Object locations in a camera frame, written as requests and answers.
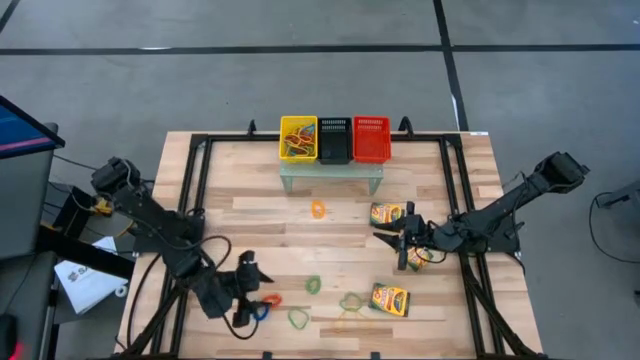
orange rubber band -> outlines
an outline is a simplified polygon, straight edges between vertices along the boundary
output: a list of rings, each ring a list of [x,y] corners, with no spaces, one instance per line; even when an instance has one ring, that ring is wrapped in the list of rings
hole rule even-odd
[[[280,294],[271,294],[265,296],[262,299],[262,302],[268,302],[271,304],[272,309],[276,309],[278,306],[280,306],[280,303],[282,303],[282,296],[280,296]]]
[[[325,213],[326,209],[322,201],[314,200],[311,202],[311,215],[313,215],[314,218],[322,219]]]

wooden table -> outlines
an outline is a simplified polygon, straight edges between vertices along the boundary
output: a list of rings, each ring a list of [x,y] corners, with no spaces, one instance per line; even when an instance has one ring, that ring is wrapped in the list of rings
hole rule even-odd
[[[167,209],[178,205],[191,134],[167,135],[154,189],[154,198]],[[482,208],[502,195],[491,143],[486,135],[461,136],[474,200],[477,208]],[[393,250],[373,237],[368,225],[372,201],[412,200],[416,212],[425,219],[446,220],[449,202],[438,145],[393,143],[393,157],[385,164],[384,180],[373,197],[367,195],[366,181],[331,179],[299,180],[287,196],[279,177],[277,147],[276,142],[214,143],[205,208],[206,235],[224,234],[233,242],[229,261],[222,269],[235,268],[241,252],[255,250],[260,269],[276,282],[263,284],[251,296],[261,298],[277,292],[284,299],[282,306],[260,323],[252,339],[241,341],[232,337],[221,319],[207,319],[191,294],[180,356],[259,358],[263,351],[272,351],[275,357],[286,358],[368,358],[372,351],[379,351],[383,358],[474,357],[457,256],[450,254],[444,263],[428,264],[418,273],[400,272],[395,269],[397,257]],[[460,187],[453,149],[450,157]],[[197,174],[198,169],[191,187],[192,201]],[[461,188],[457,193],[460,208],[464,209]],[[326,205],[327,213],[321,220],[311,215],[313,200],[322,200]],[[225,250],[222,243],[213,241],[204,248],[214,259],[219,259]],[[122,342],[132,294],[152,258],[147,254],[136,262],[120,326]],[[489,254],[487,260],[499,310],[525,344],[541,351],[522,269],[506,255]],[[144,284],[134,314],[134,338],[158,306],[164,273],[164,264],[158,262]],[[322,290],[317,295],[304,289],[312,275],[322,278]],[[411,292],[407,318],[367,307],[360,311],[363,316],[347,314],[341,318],[343,311],[338,303],[344,294],[352,291],[366,298],[374,282]],[[292,307],[302,307],[311,315],[305,329],[296,330],[289,324],[287,313]],[[481,318],[486,347],[491,351],[483,310]],[[173,313],[167,319],[163,351],[169,348]],[[248,333],[252,326],[238,332]]]

white paper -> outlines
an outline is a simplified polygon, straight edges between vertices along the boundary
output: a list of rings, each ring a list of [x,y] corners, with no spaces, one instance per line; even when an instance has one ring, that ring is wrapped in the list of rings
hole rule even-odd
[[[102,238],[93,246],[114,253],[116,251],[116,243],[112,236]],[[128,282],[117,276],[101,273],[71,261],[59,263],[55,266],[55,271],[76,314],[84,314]]]

monitor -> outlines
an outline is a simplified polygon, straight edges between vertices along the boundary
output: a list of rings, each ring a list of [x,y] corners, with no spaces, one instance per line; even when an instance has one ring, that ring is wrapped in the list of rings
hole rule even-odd
[[[53,131],[0,96],[0,159],[64,147]]]

concrete floor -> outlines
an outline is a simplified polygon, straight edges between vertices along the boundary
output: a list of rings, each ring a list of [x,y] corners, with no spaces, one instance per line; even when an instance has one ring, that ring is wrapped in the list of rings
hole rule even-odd
[[[0,0],[0,12],[9,4]],[[446,0],[454,45],[640,43],[640,3]],[[21,0],[0,48],[290,44],[438,44],[424,0]],[[592,172],[577,191],[518,212],[527,283],[545,352],[569,359],[640,353],[640,266],[598,253],[591,198],[640,178],[640,53],[455,53],[470,130],[489,131],[504,181],[552,151]],[[155,175],[169,130],[275,130],[287,113],[408,115],[419,130],[456,130],[442,54],[4,56],[0,93],[55,121],[62,156],[99,165],[131,159]],[[52,173],[89,190],[89,173]],[[594,216],[615,254],[640,259],[628,204]],[[95,220],[106,233],[126,224]],[[61,327],[57,357],[106,356],[123,302],[109,299]]]

